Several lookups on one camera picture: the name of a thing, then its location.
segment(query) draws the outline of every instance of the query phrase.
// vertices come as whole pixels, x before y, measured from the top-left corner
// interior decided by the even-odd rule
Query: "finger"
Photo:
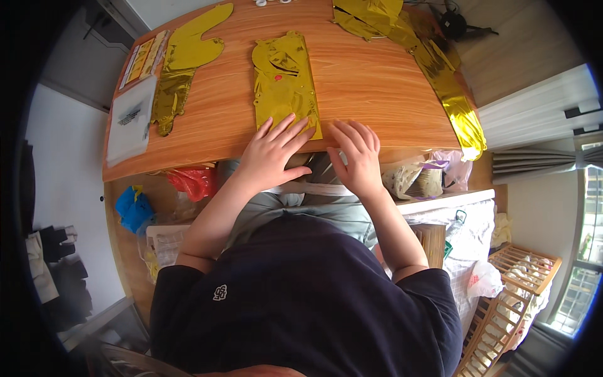
[[[379,137],[377,136],[377,134],[375,133],[375,131],[373,131],[372,128],[370,128],[369,126],[366,126],[368,128],[369,131],[371,131],[371,133],[373,134],[373,140],[374,140],[374,145],[375,145],[375,152],[379,152],[379,150],[381,149],[381,140],[379,140]]]
[[[268,141],[272,141],[279,137],[279,135],[289,127],[291,122],[295,120],[295,113],[291,113],[281,120],[270,132],[266,135]]]
[[[346,154],[346,156],[352,157],[359,153],[358,148],[356,148],[356,145],[354,145],[354,142],[350,138],[348,138],[347,135],[343,133],[337,125],[331,125],[329,127],[329,130],[331,131],[331,134],[333,134],[333,137],[335,138],[337,143],[339,143],[339,146]]]
[[[331,159],[331,164],[333,165],[333,170],[335,170],[335,174],[337,174],[337,178],[344,183],[347,181],[347,168],[343,163],[341,156],[337,149],[332,147],[327,147],[327,153],[329,154],[329,158]]]
[[[363,152],[368,149],[366,141],[364,141],[354,127],[342,121],[335,121],[334,123],[354,143],[358,151]]]
[[[266,119],[266,121],[264,123],[262,123],[262,125],[260,126],[260,128],[257,130],[256,134],[253,135],[253,139],[254,140],[258,140],[263,138],[264,136],[266,136],[266,134],[268,133],[268,131],[270,130],[270,126],[272,125],[272,116],[269,116],[268,119]]]
[[[303,130],[304,127],[307,126],[307,124],[308,124],[308,117],[305,117],[301,121],[299,121],[299,122],[295,123],[294,125],[292,125],[291,127],[289,127],[289,129],[285,130],[274,141],[277,142],[279,145],[287,144],[294,137],[296,137],[297,134],[300,133],[300,131]]]
[[[301,147],[303,147],[303,145],[305,143],[307,143],[308,140],[310,140],[314,136],[315,132],[316,132],[316,127],[310,127],[309,129],[307,129],[304,132],[297,135],[293,140],[291,140],[290,142],[285,144],[283,146],[283,149],[285,149],[287,152],[289,152],[289,153],[291,153],[291,155],[293,155]]]
[[[374,140],[373,140],[373,134],[368,129],[368,127],[365,126],[364,124],[362,124],[360,122],[356,122],[356,121],[350,121],[349,124],[356,131],[358,131],[358,133],[360,134],[360,136],[362,136],[362,138],[364,139],[364,142],[365,142],[366,146],[368,147],[368,149],[372,150],[374,148],[375,143],[374,143]]]
[[[294,180],[301,176],[305,176],[306,174],[312,174],[312,170],[307,166],[298,166],[296,168],[288,169],[283,172],[283,176],[286,179],[285,182],[289,182],[290,180]]]

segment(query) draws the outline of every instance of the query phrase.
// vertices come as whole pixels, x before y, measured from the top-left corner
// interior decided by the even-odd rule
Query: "window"
[[[582,150],[603,145],[603,142],[584,144]],[[576,258],[565,293],[549,317],[549,324],[575,336],[587,317],[590,305],[598,293],[603,273],[603,170],[584,169],[584,216]]]

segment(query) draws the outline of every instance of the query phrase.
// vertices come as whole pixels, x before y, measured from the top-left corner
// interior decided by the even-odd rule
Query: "deflated foil balloon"
[[[308,125],[316,127],[311,140],[322,139],[318,105],[308,49],[298,31],[289,31],[281,38],[257,40],[251,53],[255,65],[254,101],[256,126],[272,116],[274,125],[295,113],[297,120],[308,117]]]
[[[184,114],[197,68],[216,59],[224,49],[222,39],[201,40],[201,35],[226,20],[232,10],[232,3],[216,5],[177,28],[170,36],[151,115],[151,122],[159,123],[161,136],[172,131],[176,115]]]
[[[486,149],[486,140],[477,114],[454,78],[460,59],[452,49],[447,54],[442,52],[434,39],[426,35],[429,30],[403,11],[402,4],[402,0],[333,0],[336,12],[343,11],[365,22],[414,56],[450,119],[464,158],[476,160]],[[335,16],[333,21],[342,28],[364,37],[357,26],[350,28],[350,22],[340,23],[338,19],[342,16],[337,13]]]

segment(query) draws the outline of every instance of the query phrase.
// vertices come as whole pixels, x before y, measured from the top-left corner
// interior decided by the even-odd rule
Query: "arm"
[[[312,172],[306,166],[285,170],[289,158],[315,131],[311,127],[298,135],[308,124],[307,118],[287,130],[293,120],[295,115],[290,114],[272,130],[272,117],[262,124],[243,152],[237,170],[185,232],[176,264],[210,272],[237,216],[254,195]]]
[[[345,166],[337,151],[328,148],[333,168],[371,216],[385,263],[393,272],[392,281],[429,268],[423,247],[381,183],[380,142],[375,132],[353,121],[335,121],[330,130],[348,159]]]

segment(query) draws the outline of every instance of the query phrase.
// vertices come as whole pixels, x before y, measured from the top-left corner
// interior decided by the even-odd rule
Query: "red plastic bag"
[[[177,168],[168,171],[166,176],[176,190],[186,193],[190,201],[200,201],[216,193],[215,169],[206,166]]]

